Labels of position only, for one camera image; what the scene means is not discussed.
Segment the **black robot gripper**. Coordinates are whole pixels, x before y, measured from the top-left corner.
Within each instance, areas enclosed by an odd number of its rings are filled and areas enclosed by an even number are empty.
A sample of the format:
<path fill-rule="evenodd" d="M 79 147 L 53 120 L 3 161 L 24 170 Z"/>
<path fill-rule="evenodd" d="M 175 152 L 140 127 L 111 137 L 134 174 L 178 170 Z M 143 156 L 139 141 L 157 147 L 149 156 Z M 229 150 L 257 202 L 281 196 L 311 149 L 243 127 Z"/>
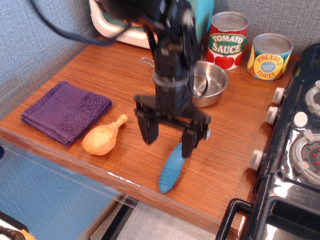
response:
<path fill-rule="evenodd" d="M 195 76 L 177 80 L 154 74 L 155 95 L 135 95 L 135 114 L 143 140 L 151 145 L 159 136 L 159 124 L 180 129 L 182 156 L 189 158 L 201 139 L 207 140 L 211 118 L 193 104 Z"/>

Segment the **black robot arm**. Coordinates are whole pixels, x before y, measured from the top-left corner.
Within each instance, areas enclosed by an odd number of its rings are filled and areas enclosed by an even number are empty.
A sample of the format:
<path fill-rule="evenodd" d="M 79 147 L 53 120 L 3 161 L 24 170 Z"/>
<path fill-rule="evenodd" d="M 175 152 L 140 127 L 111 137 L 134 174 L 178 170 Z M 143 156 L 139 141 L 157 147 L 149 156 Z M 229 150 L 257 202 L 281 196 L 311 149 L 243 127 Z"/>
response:
<path fill-rule="evenodd" d="M 136 95 L 135 113 L 143 140 L 152 144 L 159 125 L 182 130 L 182 156 L 205 138 L 211 118 L 193 104 L 195 68 L 202 50 L 195 16 L 186 0 L 99 0 L 112 17 L 141 25 L 154 60 L 155 95 Z"/>

